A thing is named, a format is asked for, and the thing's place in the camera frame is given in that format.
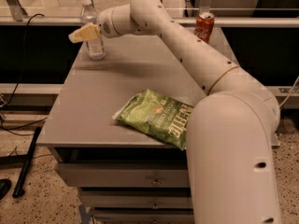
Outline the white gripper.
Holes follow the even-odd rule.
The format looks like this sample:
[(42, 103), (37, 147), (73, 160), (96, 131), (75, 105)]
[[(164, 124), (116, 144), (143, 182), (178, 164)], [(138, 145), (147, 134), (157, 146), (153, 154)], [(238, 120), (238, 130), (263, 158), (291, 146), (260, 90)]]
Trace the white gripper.
[[(118, 37), (121, 35), (119, 7), (111, 7), (98, 15), (98, 24), (105, 37)], [(84, 24), (71, 33), (68, 38), (72, 43), (94, 40), (100, 37), (100, 29), (93, 23)]]

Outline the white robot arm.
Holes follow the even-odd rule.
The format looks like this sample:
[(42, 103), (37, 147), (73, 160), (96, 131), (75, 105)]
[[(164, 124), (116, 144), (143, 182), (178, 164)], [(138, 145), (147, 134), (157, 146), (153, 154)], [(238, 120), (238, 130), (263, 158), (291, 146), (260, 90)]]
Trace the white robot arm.
[(274, 94), (175, 22), (160, 0), (107, 9), (69, 38), (127, 34), (159, 36), (206, 95), (187, 126), (195, 223), (282, 224), (272, 156), (280, 119)]

